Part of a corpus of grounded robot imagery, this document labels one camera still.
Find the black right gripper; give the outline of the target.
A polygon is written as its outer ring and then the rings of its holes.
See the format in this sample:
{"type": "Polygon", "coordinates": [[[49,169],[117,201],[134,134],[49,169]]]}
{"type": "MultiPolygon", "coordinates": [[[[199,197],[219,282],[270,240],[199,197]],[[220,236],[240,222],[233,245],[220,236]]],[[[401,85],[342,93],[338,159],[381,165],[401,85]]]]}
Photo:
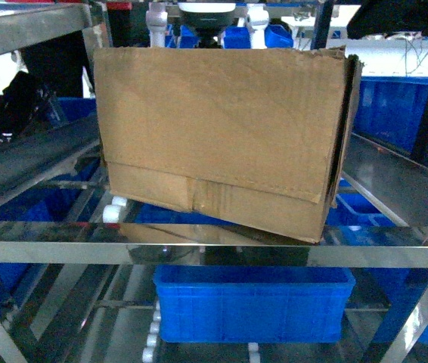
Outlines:
{"type": "Polygon", "coordinates": [[[418,32],[428,36],[428,1],[363,1],[346,29],[350,39],[418,32]]]}

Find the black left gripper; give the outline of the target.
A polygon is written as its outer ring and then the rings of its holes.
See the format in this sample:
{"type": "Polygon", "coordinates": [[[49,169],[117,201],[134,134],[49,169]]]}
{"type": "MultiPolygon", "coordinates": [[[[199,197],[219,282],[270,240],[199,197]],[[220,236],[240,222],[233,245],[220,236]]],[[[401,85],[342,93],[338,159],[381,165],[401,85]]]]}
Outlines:
{"type": "Polygon", "coordinates": [[[65,125],[54,91],[20,71],[0,95],[0,147],[65,125]]]}

